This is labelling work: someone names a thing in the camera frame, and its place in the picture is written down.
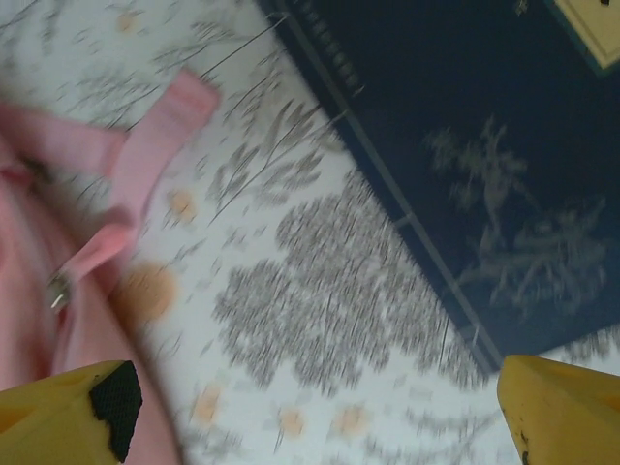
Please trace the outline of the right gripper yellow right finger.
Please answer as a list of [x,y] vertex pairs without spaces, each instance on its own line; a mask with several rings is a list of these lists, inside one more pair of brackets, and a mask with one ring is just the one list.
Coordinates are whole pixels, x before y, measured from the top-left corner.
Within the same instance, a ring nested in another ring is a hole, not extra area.
[[619,378],[538,356],[508,356],[498,402],[523,464],[619,462]]

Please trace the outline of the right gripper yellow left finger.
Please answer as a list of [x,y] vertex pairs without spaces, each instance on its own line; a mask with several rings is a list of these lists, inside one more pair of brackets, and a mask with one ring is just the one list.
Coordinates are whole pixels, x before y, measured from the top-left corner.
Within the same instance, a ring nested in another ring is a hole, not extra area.
[[1,392],[5,465],[122,464],[142,396],[129,360],[99,362]]

